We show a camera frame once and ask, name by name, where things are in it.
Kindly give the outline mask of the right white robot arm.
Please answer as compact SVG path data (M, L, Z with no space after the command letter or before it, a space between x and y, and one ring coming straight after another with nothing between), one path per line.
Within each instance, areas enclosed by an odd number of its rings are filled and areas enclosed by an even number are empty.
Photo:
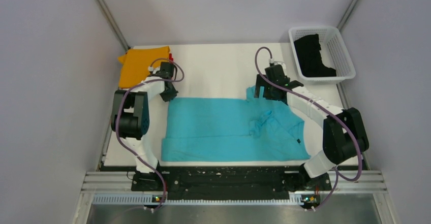
M299 167L294 189L312 189L328 171L353 157L358 159L358 172L350 180L359 179L361 156L369 149L369 141L357 109L342 109L315 96L302 83L287 77L283 66L273 58L269 59L265 72L257 75L256 95L284 102L305 114L323 130L322 150Z

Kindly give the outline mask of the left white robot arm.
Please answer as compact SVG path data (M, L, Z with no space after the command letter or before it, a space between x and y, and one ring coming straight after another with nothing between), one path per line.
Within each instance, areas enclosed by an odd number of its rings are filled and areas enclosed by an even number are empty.
M172 60L159 58L159 67L150 65L149 76L137 85L114 93L111 112L111 128L119 144L132 154L136 162L133 190L166 191L166 182L160 164L148 141L150 128L149 103L160 96L164 102L177 97L174 83L182 69Z

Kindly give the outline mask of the cyan t shirt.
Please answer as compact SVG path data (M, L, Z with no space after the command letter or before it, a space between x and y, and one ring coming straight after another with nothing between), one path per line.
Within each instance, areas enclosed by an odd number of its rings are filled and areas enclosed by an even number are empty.
M310 158L304 121L281 101L178 98L170 102L161 158L165 162L285 162Z

